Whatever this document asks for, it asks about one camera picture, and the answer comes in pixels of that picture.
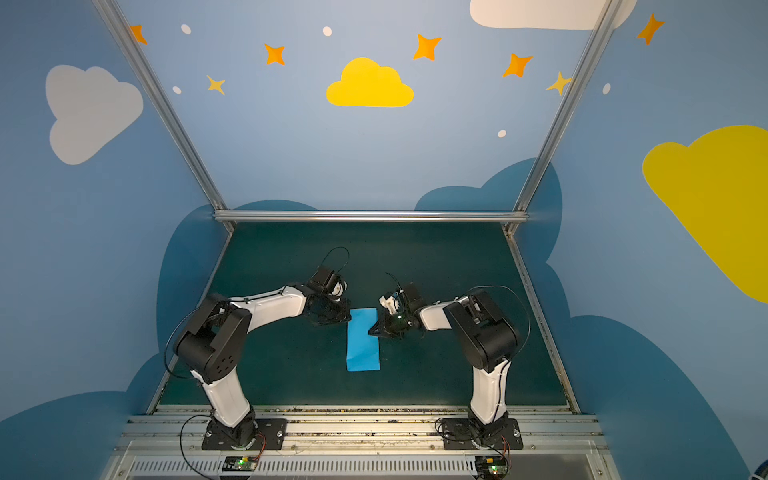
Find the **blue square paper sheet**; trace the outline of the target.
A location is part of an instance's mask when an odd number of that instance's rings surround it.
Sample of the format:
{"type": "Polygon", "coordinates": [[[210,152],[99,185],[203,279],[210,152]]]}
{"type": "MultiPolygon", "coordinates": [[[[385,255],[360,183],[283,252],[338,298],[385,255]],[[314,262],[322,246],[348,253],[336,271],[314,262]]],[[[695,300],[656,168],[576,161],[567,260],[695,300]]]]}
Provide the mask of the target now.
{"type": "Polygon", "coordinates": [[[375,308],[353,309],[350,313],[351,320],[347,324],[347,371],[379,371],[379,339],[368,333],[377,322],[377,310],[375,308]]]}

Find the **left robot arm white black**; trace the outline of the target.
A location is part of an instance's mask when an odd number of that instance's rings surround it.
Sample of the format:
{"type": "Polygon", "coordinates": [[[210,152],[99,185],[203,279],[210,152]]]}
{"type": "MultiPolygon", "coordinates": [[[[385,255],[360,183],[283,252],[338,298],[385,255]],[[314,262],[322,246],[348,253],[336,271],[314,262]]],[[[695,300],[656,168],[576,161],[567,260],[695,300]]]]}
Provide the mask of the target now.
{"type": "Polygon", "coordinates": [[[201,448],[206,451],[280,450],[287,421],[258,419],[236,368],[248,334],[286,318],[308,315],[321,325],[351,319],[347,284],[324,265],[305,283],[242,297],[209,294],[179,334],[174,352],[200,382],[212,408],[201,448]]]}

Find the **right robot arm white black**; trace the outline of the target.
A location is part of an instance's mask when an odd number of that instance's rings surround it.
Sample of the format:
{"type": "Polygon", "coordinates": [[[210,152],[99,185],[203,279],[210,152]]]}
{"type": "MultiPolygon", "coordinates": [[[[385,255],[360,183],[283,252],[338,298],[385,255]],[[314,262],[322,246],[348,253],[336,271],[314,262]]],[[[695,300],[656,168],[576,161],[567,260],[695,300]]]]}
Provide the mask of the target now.
{"type": "Polygon", "coordinates": [[[476,286],[454,300],[429,304],[410,283],[379,298],[377,320],[368,330],[370,336],[393,339],[412,329],[455,334],[473,368],[468,426],[477,440],[499,435],[508,426],[507,375],[529,338],[494,300],[492,288],[476,286]]]}

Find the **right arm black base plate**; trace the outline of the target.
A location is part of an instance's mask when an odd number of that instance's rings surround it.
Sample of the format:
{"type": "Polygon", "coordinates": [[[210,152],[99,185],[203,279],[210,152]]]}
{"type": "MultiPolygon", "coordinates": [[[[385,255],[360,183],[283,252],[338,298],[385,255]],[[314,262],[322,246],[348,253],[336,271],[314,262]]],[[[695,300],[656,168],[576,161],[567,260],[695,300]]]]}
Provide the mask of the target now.
{"type": "Polygon", "coordinates": [[[514,418],[503,417],[491,424],[470,418],[440,418],[435,422],[445,450],[522,450],[522,432],[514,418]]]}

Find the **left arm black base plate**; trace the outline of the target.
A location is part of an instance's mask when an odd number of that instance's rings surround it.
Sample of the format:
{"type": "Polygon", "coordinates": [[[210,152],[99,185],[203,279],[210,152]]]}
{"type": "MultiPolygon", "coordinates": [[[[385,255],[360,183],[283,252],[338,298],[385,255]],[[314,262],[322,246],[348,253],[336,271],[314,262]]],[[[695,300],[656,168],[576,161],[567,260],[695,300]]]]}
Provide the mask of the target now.
{"type": "Polygon", "coordinates": [[[204,451],[281,450],[287,420],[284,418],[246,418],[236,427],[226,427],[216,419],[208,422],[201,449],[204,451]]]}

